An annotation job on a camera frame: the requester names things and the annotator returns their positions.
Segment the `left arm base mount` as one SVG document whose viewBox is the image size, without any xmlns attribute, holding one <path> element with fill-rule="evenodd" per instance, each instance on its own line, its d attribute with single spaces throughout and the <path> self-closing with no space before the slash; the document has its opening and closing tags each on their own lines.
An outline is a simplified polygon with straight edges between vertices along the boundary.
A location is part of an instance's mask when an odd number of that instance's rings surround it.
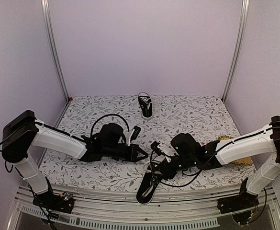
<svg viewBox="0 0 280 230">
<path fill-rule="evenodd" d="M 69 197 L 67 193 L 55 195 L 53 192 L 47 191 L 37 195 L 34 193 L 33 204 L 47 210 L 53 210 L 71 214 L 74 207 L 75 199 Z"/>
</svg>

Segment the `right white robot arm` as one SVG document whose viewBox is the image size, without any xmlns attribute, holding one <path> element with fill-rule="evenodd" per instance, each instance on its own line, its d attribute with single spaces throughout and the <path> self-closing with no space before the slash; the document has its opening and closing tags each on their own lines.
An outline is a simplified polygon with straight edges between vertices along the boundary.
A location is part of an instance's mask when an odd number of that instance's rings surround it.
<svg viewBox="0 0 280 230">
<path fill-rule="evenodd" d="M 253 196 L 257 196 L 280 175 L 280 116 L 272 117 L 269 124 L 254 132 L 229 140 L 212 141 L 204 146 L 192 135 L 181 133 L 172 139 L 171 146 L 176 155 L 166 155 L 157 165 L 150 163 L 150 183 L 153 187 L 192 166 L 202 172 L 220 168 L 235 160 L 268 153 L 267 161 L 245 180 L 241 186 L 242 192 L 234 199 L 234 205 L 244 209 L 252 202 Z"/>
</svg>

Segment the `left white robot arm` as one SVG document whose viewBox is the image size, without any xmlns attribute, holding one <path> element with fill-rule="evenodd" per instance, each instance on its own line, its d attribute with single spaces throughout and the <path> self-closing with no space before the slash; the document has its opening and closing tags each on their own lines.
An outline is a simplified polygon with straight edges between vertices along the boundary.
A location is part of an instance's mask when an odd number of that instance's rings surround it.
<svg viewBox="0 0 280 230">
<path fill-rule="evenodd" d="M 11 163 L 39 195 L 39 200 L 47 207 L 53 208 L 58 198 L 51 192 L 51 186 L 39 171 L 28 150 L 38 146 L 64 153 L 82 162 L 100 161 L 103 157 L 127 162 L 138 162 L 148 157 L 139 145 L 132 143 L 141 129 L 123 128 L 115 123 L 102 126 L 98 133 L 91 132 L 89 137 L 76 137 L 36 119 L 31 110 L 26 110 L 10 123 L 2 133 L 0 153 L 6 162 Z"/>
</svg>

